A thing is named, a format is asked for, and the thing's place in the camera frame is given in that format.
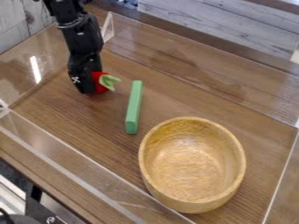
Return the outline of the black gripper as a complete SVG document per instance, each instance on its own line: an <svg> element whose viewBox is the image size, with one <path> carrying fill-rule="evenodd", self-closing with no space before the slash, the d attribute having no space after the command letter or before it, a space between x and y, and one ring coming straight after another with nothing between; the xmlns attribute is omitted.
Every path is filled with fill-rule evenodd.
<svg viewBox="0 0 299 224"><path fill-rule="evenodd" d="M90 71L101 71L98 53L104 40L100 33L96 17L84 12L60 12L56 15L57 28L69 50L68 74L72 84L81 94L96 91Z"/></svg>

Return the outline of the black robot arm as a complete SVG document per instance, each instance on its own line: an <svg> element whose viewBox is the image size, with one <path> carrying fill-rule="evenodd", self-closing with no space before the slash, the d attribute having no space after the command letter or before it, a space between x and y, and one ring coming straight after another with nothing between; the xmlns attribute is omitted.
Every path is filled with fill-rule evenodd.
<svg viewBox="0 0 299 224"><path fill-rule="evenodd" d="M68 74L81 94L94 94L102 72L100 51L104 46L98 21L84 10L81 0L41 0L60 30L69 50Z"/></svg>

